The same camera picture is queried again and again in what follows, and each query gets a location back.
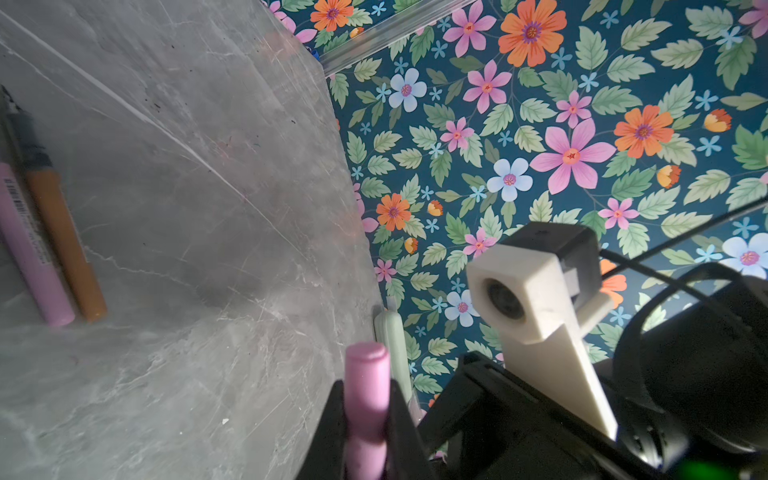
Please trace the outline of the tan pen lilac cap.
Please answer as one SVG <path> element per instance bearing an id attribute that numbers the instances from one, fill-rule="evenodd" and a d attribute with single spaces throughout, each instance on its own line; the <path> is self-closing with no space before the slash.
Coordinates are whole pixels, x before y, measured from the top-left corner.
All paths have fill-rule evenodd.
<path id="1" fill-rule="evenodd" d="M 418 396 L 414 393 L 409 369 L 407 345 L 402 317 L 397 312 L 396 299 L 388 297 L 385 308 L 374 318 L 374 335 L 389 351 L 391 377 L 402 392 L 413 422 L 418 425 L 423 418 Z"/>

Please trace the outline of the pink pen green cap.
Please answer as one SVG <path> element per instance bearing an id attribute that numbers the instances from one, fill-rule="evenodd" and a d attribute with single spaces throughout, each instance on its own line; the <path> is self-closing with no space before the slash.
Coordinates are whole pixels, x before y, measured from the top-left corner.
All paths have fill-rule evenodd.
<path id="1" fill-rule="evenodd" d="M 1 234 L 43 319 L 61 327 L 76 317 L 12 167 L 1 163 Z"/>

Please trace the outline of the orange pen brown cap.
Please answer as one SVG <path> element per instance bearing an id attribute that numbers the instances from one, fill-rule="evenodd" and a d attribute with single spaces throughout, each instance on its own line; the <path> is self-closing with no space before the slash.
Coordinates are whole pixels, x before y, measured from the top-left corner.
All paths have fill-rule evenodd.
<path id="1" fill-rule="evenodd" d="M 94 322 L 108 309 L 96 275 L 86 259 L 76 225 L 61 189 L 61 178 L 39 141 L 32 117 L 1 89 L 4 125 L 20 161 L 28 190 L 59 260 L 82 317 Z"/>

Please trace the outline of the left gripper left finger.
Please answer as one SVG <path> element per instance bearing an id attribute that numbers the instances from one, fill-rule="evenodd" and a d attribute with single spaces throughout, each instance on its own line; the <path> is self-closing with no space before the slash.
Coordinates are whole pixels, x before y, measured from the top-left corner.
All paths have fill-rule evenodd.
<path id="1" fill-rule="evenodd" d="M 317 429 L 295 479 L 344 479 L 346 438 L 344 383 L 342 380 L 337 380 L 332 385 Z"/>

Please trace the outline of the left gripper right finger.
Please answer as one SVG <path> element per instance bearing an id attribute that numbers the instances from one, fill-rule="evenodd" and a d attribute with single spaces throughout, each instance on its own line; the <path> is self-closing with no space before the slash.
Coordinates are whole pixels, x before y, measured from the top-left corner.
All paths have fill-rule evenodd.
<path id="1" fill-rule="evenodd" d="M 435 478 L 396 380 L 390 381 L 386 441 L 386 478 L 388 480 L 432 480 Z"/>

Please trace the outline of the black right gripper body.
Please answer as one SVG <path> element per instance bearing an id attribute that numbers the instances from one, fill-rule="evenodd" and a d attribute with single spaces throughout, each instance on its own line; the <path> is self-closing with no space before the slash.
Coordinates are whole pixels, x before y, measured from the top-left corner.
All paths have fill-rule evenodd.
<path id="1" fill-rule="evenodd" d="M 447 446 L 445 479 L 665 479 L 638 435 L 613 440 L 470 352 L 418 426 L 427 453 Z"/>

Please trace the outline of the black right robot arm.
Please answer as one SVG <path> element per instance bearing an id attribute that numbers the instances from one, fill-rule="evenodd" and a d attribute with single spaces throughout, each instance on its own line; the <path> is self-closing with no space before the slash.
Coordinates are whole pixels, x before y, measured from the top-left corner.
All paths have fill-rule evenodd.
<path id="1" fill-rule="evenodd" d="M 592 368 L 618 423 L 608 437 L 489 358 L 465 355 L 419 425 L 441 479 L 763 479 L 767 284 L 714 263 L 682 276 L 722 287 L 646 328 L 626 326 Z"/>

